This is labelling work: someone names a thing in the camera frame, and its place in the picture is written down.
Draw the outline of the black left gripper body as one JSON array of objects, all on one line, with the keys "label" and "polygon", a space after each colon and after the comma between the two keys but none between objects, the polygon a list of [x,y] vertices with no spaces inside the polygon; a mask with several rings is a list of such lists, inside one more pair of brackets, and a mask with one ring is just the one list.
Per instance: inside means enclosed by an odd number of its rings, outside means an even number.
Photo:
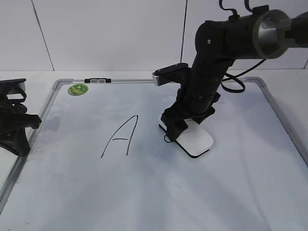
[{"label": "black left gripper body", "polygon": [[[20,99],[9,99],[8,95],[20,94]],[[22,89],[0,89],[0,134],[6,134],[22,128],[38,129],[41,119],[38,115],[27,114],[27,107],[22,103],[26,100]]]}]

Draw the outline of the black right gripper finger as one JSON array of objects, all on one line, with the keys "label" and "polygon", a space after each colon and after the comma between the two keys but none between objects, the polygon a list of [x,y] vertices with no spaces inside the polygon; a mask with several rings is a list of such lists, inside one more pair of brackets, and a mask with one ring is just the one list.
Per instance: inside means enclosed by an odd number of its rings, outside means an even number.
[{"label": "black right gripper finger", "polygon": [[215,113],[214,108],[207,108],[206,110],[195,110],[191,112],[191,119],[197,124],[201,124],[206,118]]},{"label": "black right gripper finger", "polygon": [[161,116],[163,124],[166,126],[166,135],[170,141],[175,141],[180,134],[188,128],[183,118],[177,115],[163,113]]}]

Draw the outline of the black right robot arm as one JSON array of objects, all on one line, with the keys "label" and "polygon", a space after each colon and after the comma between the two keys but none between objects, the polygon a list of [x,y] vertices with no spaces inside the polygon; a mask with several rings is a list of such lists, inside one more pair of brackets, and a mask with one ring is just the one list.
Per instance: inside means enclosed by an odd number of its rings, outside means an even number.
[{"label": "black right robot arm", "polygon": [[289,48],[308,46],[308,15],[290,18],[267,5],[251,15],[234,14],[227,21],[205,21],[195,35],[192,66],[178,63],[154,72],[165,83],[180,84],[175,103],[162,116],[166,134],[175,141],[188,128],[186,119],[202,123],[214,114],[218,88],[228,69],[239,59],[276,59]]}]

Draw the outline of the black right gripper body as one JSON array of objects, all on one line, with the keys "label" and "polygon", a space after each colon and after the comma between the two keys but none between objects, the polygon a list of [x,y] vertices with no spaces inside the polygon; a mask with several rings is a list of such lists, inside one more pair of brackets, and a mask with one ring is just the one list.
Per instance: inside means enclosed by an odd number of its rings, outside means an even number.
[{"label": "black right gripper body", "polygon": [[176,102],[164,113],[180,118],[191,118],[191,112],[212,108],[218,100],[217,90],[221,84],[220,69],[190,69],[189,75],[180,84]]}]

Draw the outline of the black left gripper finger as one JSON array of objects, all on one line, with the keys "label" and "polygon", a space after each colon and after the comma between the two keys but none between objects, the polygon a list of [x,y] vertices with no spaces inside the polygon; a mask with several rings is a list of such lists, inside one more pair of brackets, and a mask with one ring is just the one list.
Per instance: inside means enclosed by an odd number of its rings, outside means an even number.
[{"label": "black left gripper finger", "polygon": [[0,146],[14,155],[27,155],[30,151],[24,128],[1,134]]}]

